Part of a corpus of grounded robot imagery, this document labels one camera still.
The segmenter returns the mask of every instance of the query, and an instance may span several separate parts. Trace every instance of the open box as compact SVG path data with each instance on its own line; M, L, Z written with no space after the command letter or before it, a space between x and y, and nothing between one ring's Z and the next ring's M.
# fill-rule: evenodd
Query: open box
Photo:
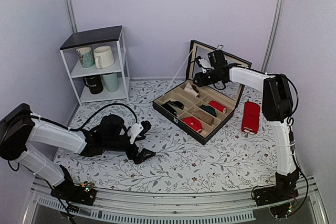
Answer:
M195 58L198 55L201 55L203 58L207 59L207 53L216 50L215 47L209 46L202 42L192 40L190 44L190 54L188 58L188 67L186 70L186 81L178 85L177 87L169 90L163 96L155 99L153 101L153 107L163 116L168 118L171 122L176 124L181 130L185 131L187 134L195 138L201 144L206 144L224 125L225 123L233 116L235 109L237 108L240 97L244 89L244 85L236 85L236 93L234 95L225 94L225 90L217 90L211 86L197 87L199 92L199 97L195 97L190 93L184 90L187 83L193 84L193 76L195 72L200 72L201 69L198 68L195 63ZM225 59L228 63L236 62L244 67L249 68L251 63L240 59L232 54L224 52ZM183 109L173 107L176 111L176 116L169 112L167 109L162 107L162 105L167 101L179 101L184 105ZM221 112L215 109L216 117L207 113L206 111L200 108L201 105L208 105L209 102L216 101L226 107L224 112ZM193 113L196 111L202 111L208 116L213 118L211 125L205 123L201 119L197 118L202 124L202 131L197 132L185 124L182 120L186 117L194 116Z

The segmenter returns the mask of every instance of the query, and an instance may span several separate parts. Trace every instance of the floral tablecloth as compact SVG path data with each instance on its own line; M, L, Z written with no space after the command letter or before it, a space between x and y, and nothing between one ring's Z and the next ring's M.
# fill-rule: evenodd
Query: floral tablecloth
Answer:
M68 168L76 182L94 182L96 187L151 193L203 193L238 190L275 182L277 156L272 129L261 114L259 132L241 132L244 103L261 104L261 93L245 87L240 104L229 122L206 144L181 131L153 109L167 81L131 81L130 101L120 100L133 108L140 121L148 120L152 130L137 142L157 155L140 165L127 160L125 153L105 152L101 156L82 157L59 149L54 162ZM233 96L236 86L224 91ZM114 101L85 103L71 123L80 126L91 114ZM135 122L124 107L109 107L88 124L97 125L104 115L117 114L129 126Z

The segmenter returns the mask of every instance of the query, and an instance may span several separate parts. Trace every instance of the white metal shelf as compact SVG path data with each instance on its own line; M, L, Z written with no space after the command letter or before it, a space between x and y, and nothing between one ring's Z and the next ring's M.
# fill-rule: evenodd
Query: white metal shelf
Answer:
M79 60L77 60L74 68L72 70L69 69L67 59L64 55L64 50L105 42L112 42L117 46L117 54L114 54L113 65L102 69L98 69L95 65L91 68L83 68ZM124 29L122 26L100 28L72 34L60 47L60 53L71 86L80 106L82 106L83 102L108 101L116 99L127 99L127 101L129 101L130 70L126 55ZM103 84L104 90L101 93L91 94L89 88L85 87L83 83L82 85L84 86L84 89L80 94L79 90L81 90L83 86L80 86L80 84L78 84L79 82L77 82L76 85L73 82L75 78L107 73L120 73L121 75L121 78L118 78L119 88L114 93L110 93L105 84Z
M130 78L126 77L126 90L128 92L130 87ZM125 87L123 84L122 78L118 78L118 90L116 92L109 92L103 83L104 90L99 94L91 94L89 88L84 87L82 95L80 96L81 102L99 102L99 101L108 101L108 100L116 100L116 99L126 99Z
M121 53L122 65L125 66L126 53ZM72 78L79 78L85 76L94 76L97 74L106 74L106 73L117 73L121 72L123 69L120 67L120 61L118 55L114 56L114 64L107 67L98 69L96 65L93 65L91 68L83 68L79 61L77 61L75 67L71 72Z

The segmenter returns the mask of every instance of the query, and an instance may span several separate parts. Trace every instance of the white mug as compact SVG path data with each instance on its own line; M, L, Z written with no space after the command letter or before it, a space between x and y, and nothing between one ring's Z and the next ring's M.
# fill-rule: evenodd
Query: white mug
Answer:
M110 46L97 47L94 51L94 60L98 69L107 68L114 64L114 57Z

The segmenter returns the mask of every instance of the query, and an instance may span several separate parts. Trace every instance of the ceramic cup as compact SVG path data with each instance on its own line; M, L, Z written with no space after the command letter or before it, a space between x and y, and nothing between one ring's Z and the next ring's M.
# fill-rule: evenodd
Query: ceramic cup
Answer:
M112 49L110 46L97 47L94 51L94 60L96 62L96 67L107 68L114 64L114 57L112 54Z
M76 52L83 68L90 68L95 64L91 47L77 48Z
M109 92L116 92L118 90L118 75L117 73L103 74L103 80Z
M83 77L83 81L85 86L89 88L91 94L99 94L104 89L100 76Z

